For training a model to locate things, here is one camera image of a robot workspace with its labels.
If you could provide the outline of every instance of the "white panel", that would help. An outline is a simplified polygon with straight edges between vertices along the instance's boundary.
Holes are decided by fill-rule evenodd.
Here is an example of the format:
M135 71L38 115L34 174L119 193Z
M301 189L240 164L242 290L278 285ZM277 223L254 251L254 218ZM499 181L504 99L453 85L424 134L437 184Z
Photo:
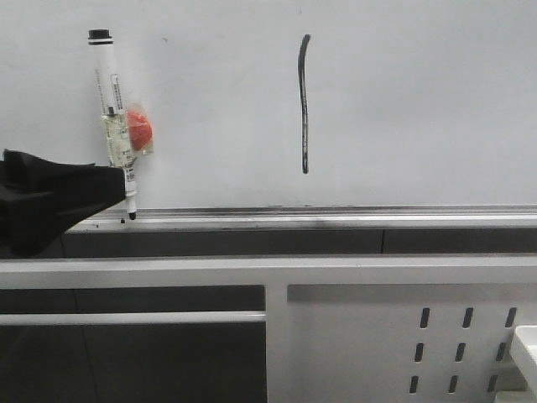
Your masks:
M88 29L156 155L141 208L535 204L537 8L503 0L2 0L0 146L106 164ZM303 34L310 173L300 170Z

